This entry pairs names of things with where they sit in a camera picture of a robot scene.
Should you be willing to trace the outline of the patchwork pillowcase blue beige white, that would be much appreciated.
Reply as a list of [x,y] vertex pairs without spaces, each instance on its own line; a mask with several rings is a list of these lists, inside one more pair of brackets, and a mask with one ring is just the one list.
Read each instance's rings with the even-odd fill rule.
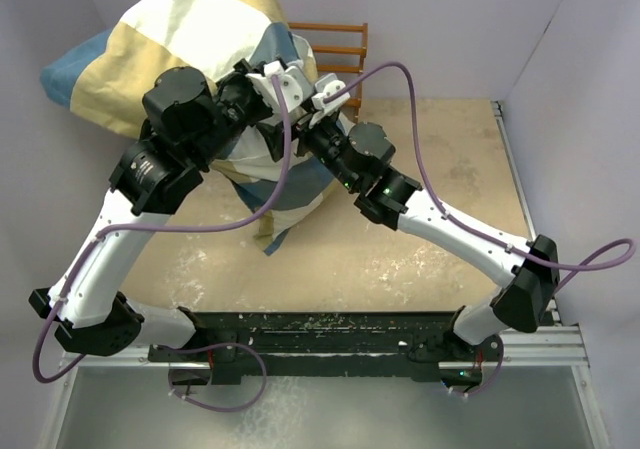
[[[40,83],[53,102],[115,134],[137,139],[146,117],[143,94],[166,70],[192,66],[210,89],[233,64],[293,62],[310,82],[319,78],[306,39],[292,34],[278,0],[141,0],[117,24],[46,66]],[[275,188],[273,162],[258,129],[250,126],[211,168],[228,178],[255,212]],[[273,254],[289,230],[310,215],[338,182],[311,154],[292,155],[284,189],[259,219],[256,245]]]

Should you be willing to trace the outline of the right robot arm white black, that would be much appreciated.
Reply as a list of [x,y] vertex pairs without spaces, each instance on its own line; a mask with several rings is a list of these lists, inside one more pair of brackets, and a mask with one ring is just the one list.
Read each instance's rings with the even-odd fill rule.
[[559,282],[549,266],[557,259],[553,240],[501,231],[440,201],[392,166],[396,148],[378,124],[358,123],[344,132],[328,117],[302,123],[297,132],[302,148],[355,195],[355,206],[370,222],[431,242],[496,284],[485,302],[455,314],[444,338],[452,358],[469,359],[503,330],[538,329]]

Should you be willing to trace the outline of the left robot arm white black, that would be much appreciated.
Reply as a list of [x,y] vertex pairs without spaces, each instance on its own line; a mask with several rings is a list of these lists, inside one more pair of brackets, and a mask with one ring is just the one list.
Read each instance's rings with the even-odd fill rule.
[[120,288],[156,232],[203,182],[241,132],[278,102],[262,64],[242,60],[211,89],[193,67],[161,73],[142,98],[139,139],[109,178],[98,218],[64,276],[29,303],[70,353],[111,356],[133,345],[169,346],[184,361],[202,356],[204,334],[187,309],[140,304]]

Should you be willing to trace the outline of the orange wooden rack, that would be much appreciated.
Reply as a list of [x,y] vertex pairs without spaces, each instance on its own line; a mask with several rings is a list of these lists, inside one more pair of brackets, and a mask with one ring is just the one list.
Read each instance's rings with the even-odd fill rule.
[[336,73],[352,80],[364,73],[369,42],[366,22],[290,22],[289,28],[311,44],[320,75]]

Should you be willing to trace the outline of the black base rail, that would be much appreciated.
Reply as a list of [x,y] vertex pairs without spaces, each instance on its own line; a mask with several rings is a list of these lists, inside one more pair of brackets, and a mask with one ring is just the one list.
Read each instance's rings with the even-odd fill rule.
[[198,312],[181,351],[156,345],[152,361],[205,360],[212,384],[245,376],[399,377],[478,386],[482,365],[503,354],[493,335],[469,346],[450,331],[450,312]]

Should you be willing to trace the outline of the aluminium frame rail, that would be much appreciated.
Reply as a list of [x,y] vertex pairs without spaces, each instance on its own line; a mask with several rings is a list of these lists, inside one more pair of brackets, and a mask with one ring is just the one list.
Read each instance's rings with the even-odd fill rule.
[[[524,334],[513,330],[504,331],[502,368],[506,367],[551,367],[588,366],[588,357],[583,337],[577,326],[547,326],[536,333]],[[171,369],[207,369],[205,360],[152,361],[150,349],[144,346],[130,346],[109,357],[86,356],[77,365],[97,368],[143,368],[167,367]]]

